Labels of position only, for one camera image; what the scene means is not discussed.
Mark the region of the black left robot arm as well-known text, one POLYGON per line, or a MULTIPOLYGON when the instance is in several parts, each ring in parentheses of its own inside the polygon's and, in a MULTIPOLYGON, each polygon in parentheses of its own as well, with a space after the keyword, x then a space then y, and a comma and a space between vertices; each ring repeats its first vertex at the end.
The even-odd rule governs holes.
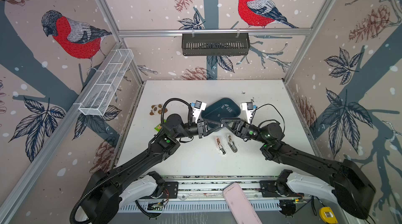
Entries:
POLYGON ((172 156, 183 143, 182 138, 207 137, 222 128, 221 122, 204 120, 200 117, 206 104, 201 101, 186 102, 180 98, 170 98, 161 109, 161 129, 148 142, 147 148, 128 162, 105 172, 95 172, 82 196, 72 208, 69 221, 77 224, 75 216, 82 209, 87 216, 86 224, 107 224, 123 204, 123 192, 147 170, 172 156), (173 101, 183 103, 187 109, 187 123, 178 114, 164 118, 167 105, 173 101))

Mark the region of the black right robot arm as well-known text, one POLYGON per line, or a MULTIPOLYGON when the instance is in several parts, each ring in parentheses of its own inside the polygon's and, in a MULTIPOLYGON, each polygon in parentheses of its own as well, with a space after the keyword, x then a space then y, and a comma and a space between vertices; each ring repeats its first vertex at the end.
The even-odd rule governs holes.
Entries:
POLYGON ((368 219, 376 189, 361 169, 352 161, 327 160, 298 150, 283 141, 285 126, 275 119, 252 124, 256 107, 245 103, 247 120, 223 118, 220 123, 244 141, 262 143, 264 158, 301 170, 283 170, 268 192, 281 196, 310 195, 337 203, 344 211, 359 219, 368 219))

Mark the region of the teal plastic tray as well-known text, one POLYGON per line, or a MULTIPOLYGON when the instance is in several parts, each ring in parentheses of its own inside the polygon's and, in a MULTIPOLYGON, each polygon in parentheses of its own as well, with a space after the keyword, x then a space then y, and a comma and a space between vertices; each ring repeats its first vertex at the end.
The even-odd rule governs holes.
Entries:
POLYGON ((222 118, 237 118, 240 113, 240 107, 232 99, 222 98, 215 103, 208 105, 201 113, 201 116, 203 119, 220 121, 222 118), (229 105, 233 109, 233 112, 229 113, 227 110, 222 109, 222 105, 229 105))

